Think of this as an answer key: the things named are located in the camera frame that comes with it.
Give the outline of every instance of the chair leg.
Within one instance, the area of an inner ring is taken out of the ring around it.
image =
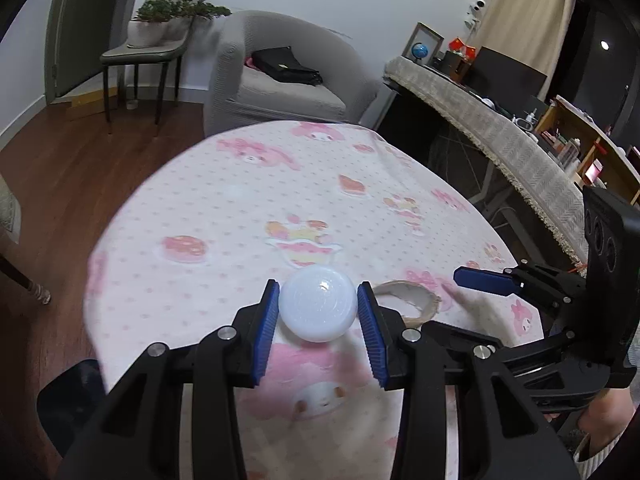
[[[138,67],[137,64],[133,66],[133,98],[136,101],[138,100]]]
[[[166,71],[168,68],[169,62],[162,63],[160,84],[158,85],[158,102],[156,103],[156,124],[160,123],[160,114],[162,113],[162,98],[164,97],[164,84],[166,83]]]
[[[174,103],[178,101],[178,91],[180,90],[180,69],[182,68],[182,56],[178,56],[175,62],[175,82],[174,82]]]
[[[109,67],[102,69],[102,98],[104,99],[104,118],[111,122],[111,111],[109,110]]]
[[[16,269],[2,254],[0,254],[0,272],[5,274],[15,283],[23,288],[36,298],[42,304],[48,304],[51,301],[51,293],[42,285],[32,282],[27,278],[20,270]]]

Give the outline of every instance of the human hand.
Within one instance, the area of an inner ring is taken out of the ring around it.
[[[578,428],[590,436],[589,455],[597,454],[622,433],[635,412],[629,388],[602,390],[578,420]]]

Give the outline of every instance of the baseboard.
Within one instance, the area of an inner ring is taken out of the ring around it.
[[[185,103],[203,104],[207,97],[206,88],[181,86],[178,94],[178,101]],[[174,87],[166,86],[164,88],[164,100],[174,100]],[[127,98],[133,99],[133,85],[127,87]],[[158,98],[158,87],[149,85],[138,85],[138,99],[143,101],[156,100]]]
[[[0,133],[0,150],[2,150],[11,139],[15,137],[29,121],[31,121],[39,111],[47,106],[44,95],[38,97],[33,103],[27,106],[3,131]]]

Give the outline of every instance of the door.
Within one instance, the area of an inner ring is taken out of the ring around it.
[[[116,0],[53,1],[52,12],[57,12],[57,16],[49,21],[47,41],[53,42],[53,60],[47,63],[47,69],[55,97],[66,94],[102,70],[100,54],[110,47],[115,6]]]

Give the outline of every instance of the blue globe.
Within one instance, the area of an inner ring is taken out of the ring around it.
[[[416,59],[423,59],[429,55],[429,49],[423,43],[416,43],[411,47],[411,54]]]

